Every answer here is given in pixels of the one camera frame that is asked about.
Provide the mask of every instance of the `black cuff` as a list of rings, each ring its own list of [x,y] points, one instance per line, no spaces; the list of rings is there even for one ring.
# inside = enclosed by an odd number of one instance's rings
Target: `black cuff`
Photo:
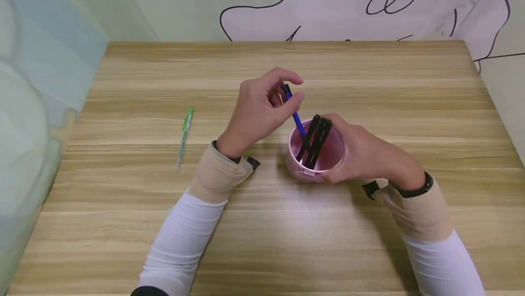
[[[417,196],[420,196],[420,195],[423,195],[425,193],[428,192],[428,190],[430,190],[430,188],[432,188],[432,185],[434,185],[434,179],[432,178],[432,176],[430,174],[428,174],[427,172],[425,172],[425,184],[417,189],[417,190],[411,190],[411,191],[404,191],[404,190],[401,190],[401,189],[397,189],[397,191],[399,192],[399,194],[401,195],[401,197],[403,198],[413,198],[413,197],[417,197]],[[369,197],[370,199],[374,200],[374,197],[372,196],[374,194],[374,192],[376,192],[377,190],[379,190],[379,185],[377,184],[377,181],[372,181],[368,184],[365,184],[363,186],[361,186],[364,190],[364,193],[366,193],[366,196]]]
[[[168,296],[168,294],[156,287],[141,286],[135,289],[131,296]]]
[[[213,145],[213,147],[215,149],[217,149],[217,140],[211,142],[211,145]],[[230,158],[228,157],[229,160],[231,160],[232,162],[234,162],[235,164],[239,164],[241,162],[241,159],[242,159],[242,156],[241,157],[237,157],[237,158]],[[255,158],[253,157],[248,157],[246,158],[246,161],[249,162],[250,165],[252,165],[253,167],[253,171],[255,172],[255,170],[257,169],[257,167],[259,167],[259,165],[261,164],[260,162],[258,162]]]
[[[432,176],[430,176],[430,174],[425,172],[425,184],[421,188],[416,189],[416,190],[411,190],[411,191],[404,191],[404,190],[400,190],[398,188],[396,188],[396,189],[399,192],[399,194],[401,195],[401,197],[403,197],[403,198],[413,198],[413,197],[417,197],[417,196],[420,196],[420,195],[423,195],[423,194],[427,193],[428,190],[430,190],[430,188],[432,188],[432,185],[434,185],[434,179],[432,178]]]
[[[211,145],[213,145],[213,147],[215,149],[217,149],[217,140],[211,142]],[[231,158],[231,157],[228,157],[229,160],[231,160],[232,162],[234,162],[235,164],[239,164],[241,162],[241,159],[242,159],[242,156],[241,157],[237,157],[237,158]]]

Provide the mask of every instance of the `left hand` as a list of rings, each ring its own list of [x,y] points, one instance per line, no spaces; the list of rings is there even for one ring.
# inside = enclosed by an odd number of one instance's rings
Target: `left hand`
[[[249,146],[273,133],[297,112],[304,92],[297,92],[284,102],[280,87],[284,81],[303,84],[301,77],[282,68],[274,68],[261,78],[241,83],[232,118],[217,139],[217,149],[222,154],[230,158],[241,157]]]

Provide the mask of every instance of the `pink cup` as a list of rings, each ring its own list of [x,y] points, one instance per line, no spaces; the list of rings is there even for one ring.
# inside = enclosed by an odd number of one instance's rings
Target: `pink cup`
[[[303,121],[304,130],[308,130],[310,127],[311,119]],[[286,167],[290,174],[301,182],[322,182],[321,176],[318,176],[330,168],[341,164],[345,157],[345,143],[341,136],[332,127],[330,129],[327,140],[324,142],[319,157],[315,164],[314,169],[304,167],[300,162],[297,161],[296,156],[299,153],[303,140],[297,127],[290,133],[288,140],[288,154],[286,155]]]

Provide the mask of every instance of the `arm sleeve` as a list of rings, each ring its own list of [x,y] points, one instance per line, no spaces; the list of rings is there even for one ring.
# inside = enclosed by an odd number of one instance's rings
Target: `arm sleeve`
[[[453,229],[448,207],[435,181],[428,192],[403,198],[388,185],[374,193],[392,213],[407,245],[422,295],[486,295],[470,255]]]
[[[210,144],[190,187],[168,212],[132,296],[187,295],[198,262],[233,188],[259,166],[255,159],[228,158]]]
[[[184,193],[168,213],[153,242],[140,274],[139,287],[155,287],[168,296],[187,295],[225,204],[226,201],[205,203]]]
[[[456,231],[442,241],[421,241],[405,234],[403,240],[422,295],[485,295],[476,267]]]

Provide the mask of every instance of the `white sleeve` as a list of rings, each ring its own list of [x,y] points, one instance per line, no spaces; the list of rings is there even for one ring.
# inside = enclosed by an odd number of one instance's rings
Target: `white sleeve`
[[[442,241],[420,241],[406,235],[403,240],[422,295],[486,295],[476,267],[455,230]]]
[[[183,193],[153,242],[139,287],[156,287],[169,296],[187,295],[226,203],[205,203]]]

